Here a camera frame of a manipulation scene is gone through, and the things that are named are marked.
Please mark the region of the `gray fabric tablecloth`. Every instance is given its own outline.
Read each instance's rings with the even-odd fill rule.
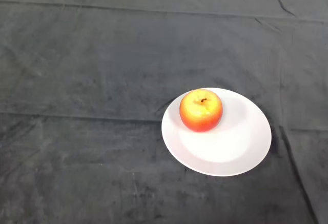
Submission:
[[[328,223],[328,0],[0,0],[0,223]],[[269,154],[210,177],[166,149],[220,87]]]

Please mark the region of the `red apple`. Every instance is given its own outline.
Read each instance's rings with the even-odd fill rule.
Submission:
[[[205,132],[217,126],[222,114],[221,99],[210,90],[193,90],[180,103],[182,122],[196,132]]]

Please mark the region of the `plate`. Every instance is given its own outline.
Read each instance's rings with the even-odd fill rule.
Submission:
[[[232,176],[256,167],[267,155],[271,129],[263,112],[246,97],[221,88],[215,92],[223,104],[220,123],[208,132],[194,132],[182,122],[183,94],[166,109],[162,135],[171,154],[186,167],[213,176]]]

